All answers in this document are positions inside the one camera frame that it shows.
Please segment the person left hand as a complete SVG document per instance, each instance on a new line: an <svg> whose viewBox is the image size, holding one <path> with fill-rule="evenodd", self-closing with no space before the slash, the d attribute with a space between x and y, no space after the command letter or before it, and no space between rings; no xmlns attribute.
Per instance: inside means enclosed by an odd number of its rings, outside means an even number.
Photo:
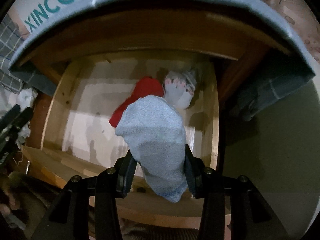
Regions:
<svg viewBox="0 0 320 240"><path fill-rule="evenodd" d="M19 208L20 202L10 189L9 178L1 174L1 214L6 218L11 214L12 210L18 210Z"/></svg>

